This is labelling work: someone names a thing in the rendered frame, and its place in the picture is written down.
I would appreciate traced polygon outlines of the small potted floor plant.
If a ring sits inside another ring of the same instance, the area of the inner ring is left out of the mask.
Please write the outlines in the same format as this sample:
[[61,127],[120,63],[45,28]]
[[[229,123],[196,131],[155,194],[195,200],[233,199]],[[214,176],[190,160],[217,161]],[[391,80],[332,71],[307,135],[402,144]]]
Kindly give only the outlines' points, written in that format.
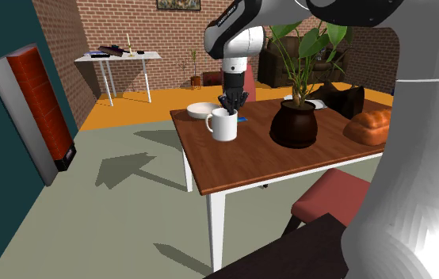
[[200,88],[200,76],[197,75],[197,48],[190,49],[190,57],[193,61],[193,76],[190,78],[192,89]]

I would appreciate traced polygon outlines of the white mug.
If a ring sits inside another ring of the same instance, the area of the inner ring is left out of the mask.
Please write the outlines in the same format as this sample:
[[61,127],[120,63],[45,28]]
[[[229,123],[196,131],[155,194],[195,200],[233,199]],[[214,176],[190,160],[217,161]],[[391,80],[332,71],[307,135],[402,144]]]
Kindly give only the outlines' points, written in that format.
[[207,130],[212,138],[221,142],[232,141],[237,137],[238,111],[230,114],[224,108],[213,109],[205,119]]

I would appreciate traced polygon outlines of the white side table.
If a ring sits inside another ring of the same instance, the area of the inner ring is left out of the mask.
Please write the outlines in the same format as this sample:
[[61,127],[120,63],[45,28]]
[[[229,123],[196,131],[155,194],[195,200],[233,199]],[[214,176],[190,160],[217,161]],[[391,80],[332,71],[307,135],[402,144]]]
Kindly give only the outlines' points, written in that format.
[[143,73],[147,89],[148,102],[151,103],[151,93],[149,88],[149,82],[147,77],[146,59],[161,59],[161,56],[157,52],[149,51],[137,51],[132,52],[132,46],[130,44],[130,37],[128,39],[128,51],[118,50],[116,48],[99,47],[97,52],[87,56],[84,55],[75,60],[76,63],[82,62],[99,62],[102,77],[105,83],[106,93],[109,98],[110,105],[113,106],[112,95],[116,96],[116,89],[113,82],[113,76],[110,68],[110,61],[130,61],[140,60],[143,65]]

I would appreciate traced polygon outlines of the green plant in dark pot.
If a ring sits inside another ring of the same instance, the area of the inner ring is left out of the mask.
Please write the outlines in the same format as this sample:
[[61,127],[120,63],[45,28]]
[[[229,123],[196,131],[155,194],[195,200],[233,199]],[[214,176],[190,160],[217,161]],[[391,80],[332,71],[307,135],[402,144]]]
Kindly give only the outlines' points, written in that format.
[[298,57],[293,60],[281,39],[291,31],[296,31],[298,23],[272,26],[269,42],[281,53],[288,70],[288,79],[292,81],[292,98],[281,102],[281,108],[273,118],[269,135],[283,147],[305,148],[311,146],[317,137],[318,125],[315,118],[315,105],[306,101],[310,93],[307,87],[309,76],[315,65],[315,56],[331,44],[336,48],[342,40],[351,43],[353,28],[326,23],[326,27],[316,27],[304,35],[296,36]]

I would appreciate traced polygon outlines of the red door with white frame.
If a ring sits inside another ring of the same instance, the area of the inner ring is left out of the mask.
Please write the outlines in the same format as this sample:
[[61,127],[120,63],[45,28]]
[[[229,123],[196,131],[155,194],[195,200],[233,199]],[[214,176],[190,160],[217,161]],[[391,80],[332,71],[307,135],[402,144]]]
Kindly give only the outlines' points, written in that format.
[[35,44],[0,58],[0,98],[46,186],[76,154],[73,138]]

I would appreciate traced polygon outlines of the dark brown bag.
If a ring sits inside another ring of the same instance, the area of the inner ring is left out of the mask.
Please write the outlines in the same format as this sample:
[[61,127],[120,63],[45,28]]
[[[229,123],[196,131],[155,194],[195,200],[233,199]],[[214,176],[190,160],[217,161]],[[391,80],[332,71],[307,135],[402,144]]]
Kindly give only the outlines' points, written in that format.
[[327,107],[351,120],[363,110],[365,88],[358,86],[338,90],[331,82],[324,82],[317,90],[308,94],[306,99],[321,100]]

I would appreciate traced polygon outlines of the brown bread loaf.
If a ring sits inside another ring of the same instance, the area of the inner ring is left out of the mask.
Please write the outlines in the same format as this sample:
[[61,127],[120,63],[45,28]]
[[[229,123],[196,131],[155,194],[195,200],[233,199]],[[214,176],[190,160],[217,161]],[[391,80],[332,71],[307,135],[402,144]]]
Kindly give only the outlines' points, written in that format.
[[359,113],[345,126],[343,135],[367,146],[377,146],[387,141],[391,109]]

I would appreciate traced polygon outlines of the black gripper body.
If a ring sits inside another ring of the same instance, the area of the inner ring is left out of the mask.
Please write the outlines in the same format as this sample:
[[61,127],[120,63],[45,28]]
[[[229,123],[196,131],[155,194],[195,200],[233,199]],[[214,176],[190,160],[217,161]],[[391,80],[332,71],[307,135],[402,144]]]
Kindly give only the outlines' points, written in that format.
[[229,73],[223,72],[223,92],[233,91],[242,93],[244,91],[245,73]]

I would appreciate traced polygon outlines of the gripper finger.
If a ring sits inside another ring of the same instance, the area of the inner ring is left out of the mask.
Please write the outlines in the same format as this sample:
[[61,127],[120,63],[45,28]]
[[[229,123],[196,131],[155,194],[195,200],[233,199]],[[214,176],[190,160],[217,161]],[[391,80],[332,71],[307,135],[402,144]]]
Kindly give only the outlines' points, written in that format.
[[234,93],[234,109],[239,110],[243,107],[248,97],[249,94],[246,91]]
[[222,95],[218,96],[218,100],[219,100],[220,104],[222,105],[222,107],[224,109],[226,109],[227,112],[230,115],[234,114],[234,107],[230,103],[230,100],[229,100],[228,96],[225,93],[223,93]]

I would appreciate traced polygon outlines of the wooden table with white legs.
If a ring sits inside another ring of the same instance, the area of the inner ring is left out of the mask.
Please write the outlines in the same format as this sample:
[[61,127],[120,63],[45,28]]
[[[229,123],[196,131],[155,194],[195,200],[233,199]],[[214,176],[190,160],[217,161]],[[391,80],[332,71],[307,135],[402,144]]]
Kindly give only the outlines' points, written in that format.
[[207,201],[213,271],[222,267],[227,194],[373,159],[384,152],[384,145],[366,146],[345,137],[342,132],[349,121],[332,109],[314,112],[318,133],[310,147],[282,147],[269,136],[280,107],[278,99],[246,103],[240,110],[246,121],[239,123],[237,137],[230,142],[214,140],[205,122],[185,109],[170,113],[182,145],[186,185],[195,185]]

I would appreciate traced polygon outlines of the red chair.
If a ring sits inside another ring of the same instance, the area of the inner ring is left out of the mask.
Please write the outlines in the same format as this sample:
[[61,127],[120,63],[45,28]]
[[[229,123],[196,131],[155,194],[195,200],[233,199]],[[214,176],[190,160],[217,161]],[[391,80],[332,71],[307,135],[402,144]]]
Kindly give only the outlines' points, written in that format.
[[295,231],[330,213],[348,226],[357,214],[370,183],[336,168],[331,168],[292,205],[291,218],[283,232]]
[[[251,65],[247,64],[245,66],[245,81],[244,81],[244,91],[246,91],[249,94],[249,97],[247,98],[246,102],[255,101],[256,100],[256,87],[254,82],[254,75],[251,68]],[[230,103],[234,102],[234,93],[233,91],[227,92],[226,95],[228,96]]]

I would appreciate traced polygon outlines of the framed wall picture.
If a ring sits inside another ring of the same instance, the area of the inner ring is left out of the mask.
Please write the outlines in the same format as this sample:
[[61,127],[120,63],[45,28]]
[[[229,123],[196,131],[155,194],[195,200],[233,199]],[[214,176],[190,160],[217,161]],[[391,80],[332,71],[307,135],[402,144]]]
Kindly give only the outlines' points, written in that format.
[[200,11],[200,0],[156,0],[158,10]]

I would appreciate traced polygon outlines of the white bowl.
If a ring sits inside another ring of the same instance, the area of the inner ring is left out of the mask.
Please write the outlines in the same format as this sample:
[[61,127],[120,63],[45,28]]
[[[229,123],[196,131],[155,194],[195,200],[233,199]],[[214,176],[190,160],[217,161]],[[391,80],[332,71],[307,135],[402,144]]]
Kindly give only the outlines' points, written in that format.
[[186,111],[188,115],[195,119],[204,120],[212,110],[220,108],[220,105],[211,102],[197,102],[188,105]]

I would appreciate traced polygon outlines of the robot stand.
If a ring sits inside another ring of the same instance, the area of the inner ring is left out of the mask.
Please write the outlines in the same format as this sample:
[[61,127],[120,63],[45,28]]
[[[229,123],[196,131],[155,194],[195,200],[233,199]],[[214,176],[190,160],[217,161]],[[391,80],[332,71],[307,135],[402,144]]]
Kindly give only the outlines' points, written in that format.
[[345,225],[327,213],[204,279],[343,279]]

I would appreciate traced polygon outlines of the dark red box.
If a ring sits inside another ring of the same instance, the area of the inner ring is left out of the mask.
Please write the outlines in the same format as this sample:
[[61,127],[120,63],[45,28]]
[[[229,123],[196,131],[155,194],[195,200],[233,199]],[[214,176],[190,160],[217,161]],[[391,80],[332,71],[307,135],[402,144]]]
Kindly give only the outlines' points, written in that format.
[[220,86],[223,74],[221,71],[209,71],[202,74],[203,86]]

